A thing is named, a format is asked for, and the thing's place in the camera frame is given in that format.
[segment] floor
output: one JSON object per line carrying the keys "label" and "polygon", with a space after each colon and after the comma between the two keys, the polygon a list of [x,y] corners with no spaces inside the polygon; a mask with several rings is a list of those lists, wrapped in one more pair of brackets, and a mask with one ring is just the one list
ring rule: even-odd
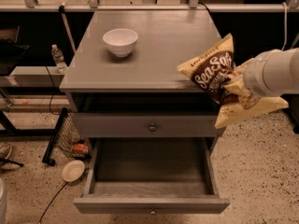
{"label": "floor", "polygon": [[[49,101],[43,99],[44,103],[37,105],[33,100],[21,99],[6,115],[17,128],[52,128],[57,115],[47,112]],[[59,110],[67,102],[53,100],[52,105]],[[0,142],[9,142],[14,148],[11,159],[24,164],[16,171],[0,171],[8,188],[7,223],[38,223],[64,185],[61,173],[73,158],[67,158],[57,144],[51,155],[56,165],[44,164],[48,137]],[[62,189],[41,223],[299,223],[298,156],[299,135],[292,132],[292,123],[284,112],[246,119],[226,128],[211,155],[220,196],[231,202],[223,213],[83,215],[73,199],[82,194],[84,175]]]}

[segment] plastic water bottle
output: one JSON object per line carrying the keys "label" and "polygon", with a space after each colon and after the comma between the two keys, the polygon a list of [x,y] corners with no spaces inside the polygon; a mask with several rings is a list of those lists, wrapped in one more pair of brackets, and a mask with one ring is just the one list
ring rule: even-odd
{"label": "plastic water bottle", "polygon": [[59,73],[65,73],[67,65],[64,60],[63,52],[57,47],[56,44],[52,45],[52,57],[56,63]]}

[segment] cabinet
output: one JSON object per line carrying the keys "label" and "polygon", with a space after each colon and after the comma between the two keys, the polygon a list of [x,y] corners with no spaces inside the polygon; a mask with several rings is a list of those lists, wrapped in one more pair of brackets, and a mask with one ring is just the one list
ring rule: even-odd
{"label": "cabinet", "polygon": [[[137,31],[134,52],[110,54],[114,28]],[[91,168],[82,213],[220,213],[210,153],[223,129],[218,107],[178,73],[180,63],[219,41],[201,9],[99,10],[93,15],[61,91],[88,138]]]}

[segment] white bowl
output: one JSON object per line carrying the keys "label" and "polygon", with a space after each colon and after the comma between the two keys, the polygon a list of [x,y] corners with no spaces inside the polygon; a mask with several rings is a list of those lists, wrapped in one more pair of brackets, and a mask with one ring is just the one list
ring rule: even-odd
{"label": "white bowl", "polygon": [[118,57],[128,56],[137,43],[138,34],[130,29],[119,28],[104,34],[107,49]]}
{"label": "white bowl", "polygon": [[62,177],[65,182],[74,182],[79,179],[85,170],[83,161],[71,161],[63,169]]}

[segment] closed drawer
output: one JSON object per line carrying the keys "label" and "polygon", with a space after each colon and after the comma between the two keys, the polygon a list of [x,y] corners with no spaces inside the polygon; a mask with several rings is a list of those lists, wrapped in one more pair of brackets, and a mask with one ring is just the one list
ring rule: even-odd
{"label": "closed drawer", "polygon": [[204,139],[101,139],[93,149],[81,213],[221,213]]}
{"label": "closed drawer", "polygon": [[216,116],[77,113],[73,121],[84,137],[214,137]]}

